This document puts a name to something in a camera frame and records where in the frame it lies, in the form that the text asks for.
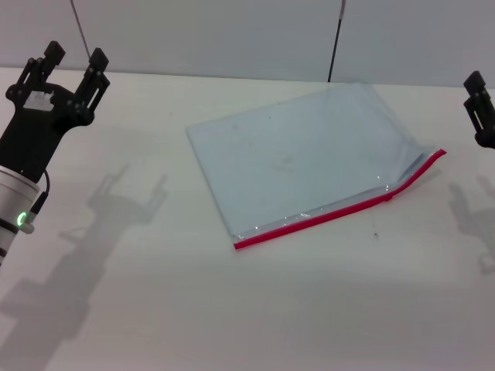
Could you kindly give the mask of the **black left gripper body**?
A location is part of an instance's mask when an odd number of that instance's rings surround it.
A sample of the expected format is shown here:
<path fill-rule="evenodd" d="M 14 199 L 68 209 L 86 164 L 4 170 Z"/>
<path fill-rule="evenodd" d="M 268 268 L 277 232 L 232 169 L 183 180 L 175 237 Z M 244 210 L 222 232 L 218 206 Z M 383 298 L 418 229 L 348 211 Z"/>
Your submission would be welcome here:
<path fill-rule="evenodd" d="M 48 95 L 48 111 L 27 108 L 32 93 Z M 88 126 L 94 120 L 96 87 L 78 88 L 72 93 L 52 83 L 33 87 L 11 85 L 5 96 L 15 113 L 1 136 L 1 166 L 38 182 L 63 136 L 71 129 Z"/>

